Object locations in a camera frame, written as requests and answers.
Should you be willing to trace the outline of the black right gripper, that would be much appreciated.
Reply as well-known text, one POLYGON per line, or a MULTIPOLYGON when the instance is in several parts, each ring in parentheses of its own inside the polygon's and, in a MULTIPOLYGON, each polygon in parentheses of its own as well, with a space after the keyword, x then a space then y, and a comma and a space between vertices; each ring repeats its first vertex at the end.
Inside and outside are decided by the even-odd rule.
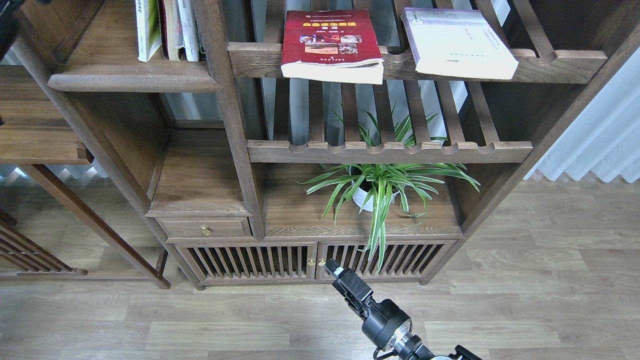
POLYGON ((343 268, 336 260, 328 259, 325 268, 335 278, 333 287, 364 321, 362 332, 366 337, 384 351, 402 350, 413 337, 409 315, 390 299, 376 303, 371 299, 373 289, 352 269, 343 268))

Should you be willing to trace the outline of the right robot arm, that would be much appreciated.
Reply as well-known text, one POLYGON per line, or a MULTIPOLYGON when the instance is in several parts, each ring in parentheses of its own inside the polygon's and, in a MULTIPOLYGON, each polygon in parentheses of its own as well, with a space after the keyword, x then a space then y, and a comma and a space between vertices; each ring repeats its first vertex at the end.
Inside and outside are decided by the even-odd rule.
POLYGON ((336 280, 333 287, 349 307, 363 320, 361 330, 377 346, 375 360, 398 356, 401 360, 477 360, 479 357, 461 345, 455 353, 435 355, 418 335, 413 335, 412 321, 390 299, 376 302, 373 290, 352 269, 343 268, 334 259, 325 268, 336 280))

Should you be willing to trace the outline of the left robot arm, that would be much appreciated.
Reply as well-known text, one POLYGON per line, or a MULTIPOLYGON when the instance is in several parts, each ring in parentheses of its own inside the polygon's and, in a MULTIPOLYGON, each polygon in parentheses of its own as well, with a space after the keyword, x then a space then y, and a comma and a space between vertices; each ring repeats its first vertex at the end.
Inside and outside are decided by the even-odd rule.
POLYGON ((9 48, 18 36, 19 22, 15 16, 25 0, 1 0, 0 1, 0 59, 4 59, 9 48))

